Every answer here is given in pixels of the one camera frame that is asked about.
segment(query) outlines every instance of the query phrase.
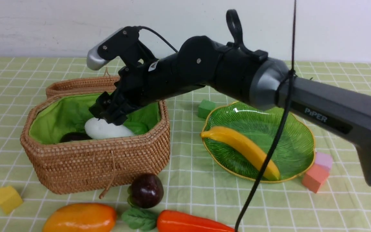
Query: white wall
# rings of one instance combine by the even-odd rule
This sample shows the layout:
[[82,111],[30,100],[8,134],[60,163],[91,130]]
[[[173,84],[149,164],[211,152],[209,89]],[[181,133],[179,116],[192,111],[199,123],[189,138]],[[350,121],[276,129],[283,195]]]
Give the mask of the white wall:
[[[292,0],[0,0],[0,56],[85,57],[127,25],[177,49],[194,35],[225,44],[230,8],[248,48],[290,59]],[[298,0],[297,12],[297,60],[371,62],[371,0]],[[140,39],[158,57],[171,53],[147,31]]]

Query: green glass plate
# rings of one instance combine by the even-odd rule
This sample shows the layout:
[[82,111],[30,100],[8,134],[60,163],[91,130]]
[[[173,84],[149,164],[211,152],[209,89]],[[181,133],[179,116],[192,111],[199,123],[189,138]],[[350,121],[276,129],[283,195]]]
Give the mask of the green glass plate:
[[[283,109],[280,108],[261,111],[247,104],[235,102],[213,110],[208,115],[202,131],[208,131],[216,125],[229,127],[250,138],[267,154],[282,115]],[[238,151],[209,138],[203,138],[203,144],[215,162],[227,172],[255,181],[259,171]],[[314,163],[313,133],[291,113],[287,117],[283,134],[271,160],[278,167],[281,179],[269,181],[262,178],[261,182],[279,183],[296,178]]]

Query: table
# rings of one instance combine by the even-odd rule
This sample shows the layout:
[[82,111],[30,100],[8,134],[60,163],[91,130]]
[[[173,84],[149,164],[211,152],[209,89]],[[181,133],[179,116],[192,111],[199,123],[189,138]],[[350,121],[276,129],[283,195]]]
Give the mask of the table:
[[[116,74],[123,63],[108,66]],[[299,76],[371,95],[371,64],[297,62]],[[0,57],[0,186],[12,185],[23,205],[6,216],[0,210],[0,231],[41,231],[47,217],[74,202],[95,201],[128,208],[127,186],[112,188],[99,200],[101,190],[56,195],[42,186],[33,171],[19,136],[30,109],[44,101],[45,88],[56,81],[104,75],[89,70],[83,58]],[[234,226],[252,182],[221,169],[202,145],[197,117],[203,99],[218,105],[234,100],[212,88],[203,88],[167,100],[172,130],[172,155],[159,174],[165,196],[153,210],[181,210]],[[240,225],[240,232],[371,231],[371,188],[365,184],[354,147],[306,121],[316,140],[316,151],[331,154],[333,169],[318,194],[301,179],[261,184]],[[118,220],[113,231],[131,231]]]

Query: yellow banana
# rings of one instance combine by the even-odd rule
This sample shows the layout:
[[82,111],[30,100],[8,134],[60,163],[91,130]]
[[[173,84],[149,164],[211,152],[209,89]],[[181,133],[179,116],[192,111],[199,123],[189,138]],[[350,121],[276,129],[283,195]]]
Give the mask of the yellow banana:
[[[241,153],[257,170],[262,168],[267,156],[251,139],[228,127],[213,126],[210,130],[201,132],[200,136],[229,145]],[[280,180],[280,171],[272,160],[267,165],[264,177],[270,181]]]

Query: dark purple vegetable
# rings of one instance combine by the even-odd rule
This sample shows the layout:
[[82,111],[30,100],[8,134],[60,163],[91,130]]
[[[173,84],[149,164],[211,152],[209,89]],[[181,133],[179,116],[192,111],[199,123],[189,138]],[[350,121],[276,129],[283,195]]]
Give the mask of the dark purple vegetable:
[[65,134],[59,142],[61,143],[61,142],[68,142],[68,141],[82,141],[82,140],[91,140],[91,139],[92,138],[85,133],[70,132],[70,133]]
[[146,173],[131,183],[128,193],[128,203],[133,207],[152,208],[162,200],[164,188],[158,176]]

